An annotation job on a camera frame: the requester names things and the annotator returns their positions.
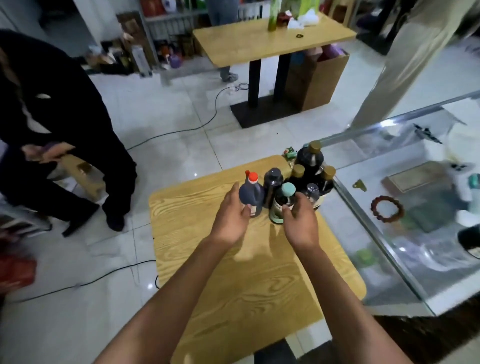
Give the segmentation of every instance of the sneaker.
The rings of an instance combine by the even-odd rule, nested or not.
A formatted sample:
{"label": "sneaker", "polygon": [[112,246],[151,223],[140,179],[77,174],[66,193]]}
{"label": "sneaker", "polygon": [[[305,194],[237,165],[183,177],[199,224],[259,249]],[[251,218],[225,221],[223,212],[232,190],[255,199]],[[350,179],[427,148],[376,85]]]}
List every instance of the sneaker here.
{"label": "sneaker", "polygon": [[70,221],[67,229],[65,229],[65,231],[62,233],[63,237],[68,238],[79,228],[81,228],[93,216],[93,214],[98,210],[99,207],[99,205],[94,204],[92,208],[87,211],[83,216]]}
{"label": "sneaker", "polygon": [[113,231],[122,231],[125,227],[125,219],[123,215],[107,215],[107,225]]}
{"label": "sneaker", "polygon": [[222,81],[230,83],[230,82],[235,82],[238,79],[239,79],[239,76],[236,73],[230,72],[227,78],[222,78]]}

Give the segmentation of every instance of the wooden table top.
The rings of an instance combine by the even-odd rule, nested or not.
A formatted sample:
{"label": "wooden table top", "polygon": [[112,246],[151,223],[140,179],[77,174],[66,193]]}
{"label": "wooden table top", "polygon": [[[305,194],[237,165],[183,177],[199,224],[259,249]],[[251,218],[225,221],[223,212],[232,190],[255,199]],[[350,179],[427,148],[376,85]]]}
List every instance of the wooden table top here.
{"label": "wooden table top", "polygon": [[[217,67],[260,60],[355,37],[356,33],[351,29],[322,13],[318,15],[319,24],[304,29],[282,27],[269,32],[268,19],[259,19],[194,29],[193,35]],[[297,38],[297,34],[302,34],[303,37]]]}
{"label": "wooden table top", "polygon": [[[149,198],[156,265],[165,283],[207,236],[225,193],[245,170],[272,167],[290,175],[272,156],[154,192]],[[357,297],[365,283],[320,214],[320,245]],[[172,358],[172,364],[231,364],[323,318],[313,286],[268,210],[250,220],[213,272]]]}

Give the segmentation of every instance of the person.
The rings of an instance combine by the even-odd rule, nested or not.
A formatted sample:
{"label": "person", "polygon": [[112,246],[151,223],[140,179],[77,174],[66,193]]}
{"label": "person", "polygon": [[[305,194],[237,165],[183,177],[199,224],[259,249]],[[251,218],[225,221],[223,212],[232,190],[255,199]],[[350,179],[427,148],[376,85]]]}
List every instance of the person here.
{"label": "person", "polygon": [[68,221],[69,236],[98,209],[47,180],[71,153],[104,173],[108,226],[121,231],[137,177],[107,108],[77,62],[43,41],[0,30],[0,192],[14,205]]}
{"label": "person", "polygon": [[388,117],[424,68],[447,45],[476,1],[419,0],[415,4],[392,43],[375,86],[351,122],[351,129]]}
{"label": "person", "polygon": [[[235,23],[238,19],[239,0],[206,0],[208,17],[212,26]],[[220,68],[223,82],[235,82],[236,73],[230,72],[230,66]]]}
{"label": "person", "polygon": [[[283,206],[285,235],[312,282],[342,362],[411,364],[320,247],[317,218],[308,198],[295,196],[293,211]],[[210,275],[245,234],[249,220],[250,207],[242,209],[237,182],[220,204],[210,234],[94,363],[169,363]]]}

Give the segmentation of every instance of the hand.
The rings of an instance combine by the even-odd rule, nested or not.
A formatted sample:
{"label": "hand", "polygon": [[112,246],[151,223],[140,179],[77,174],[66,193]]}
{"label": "hand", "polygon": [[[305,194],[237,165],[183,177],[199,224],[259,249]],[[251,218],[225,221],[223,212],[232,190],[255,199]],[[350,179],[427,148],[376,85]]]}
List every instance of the hand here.
{"label": "hand", "polygon": [[297,201],[292,211],[287,205],[282,206],[285,235],[295,250],[320,247],[318,222],[312,203],[300,192],[297,192],[295,197]]}
{"label": "hand", "polygon": [[25,159],[28,161],[32,160],[41,160],[42,159],[42,147],[36,146],[33,144],[26,144],[22,148],[23,153],[25,154]]}
{"label": "hand", "polygon": [[59,161],[63,155],[67,154],[74,148],[75,147],[73,145],[66,142],[55,144],[52,148],[48,149],[45,153],[43,153],[40,163]]}
{"label": "hand", "polygon": [[247,231],[250,211],[249,205],[242,208],[239,183],[236,182],[220,204],[210,238],[215,242],[225,243],[228,248],[231,248]]}

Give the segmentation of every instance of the brown bead bracelet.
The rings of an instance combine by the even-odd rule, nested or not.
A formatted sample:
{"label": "brown bead bracelet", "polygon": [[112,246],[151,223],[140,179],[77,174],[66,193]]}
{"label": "brown bead bracelet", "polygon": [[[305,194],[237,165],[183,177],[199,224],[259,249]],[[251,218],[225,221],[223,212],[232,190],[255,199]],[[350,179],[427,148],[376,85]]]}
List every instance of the brown bead bracelet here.
{"label": "brown bead bracelet", "polygon": [[[398,211],[394,213],[392,216],[390,216],[389,218],[383,217],[377,211],[377,205],[381,201],[391,202],[398,208]],[[400,220],[405,215],[405,209],[403,208],[403,205],[398,200],[395,200],[393,197],[390,197],[390,196],[378,196],[374,198],[374,200],[372,201],[372,204],[370,205],[370,210],[372,210],[373,215],[381,222],[395,222]]]}

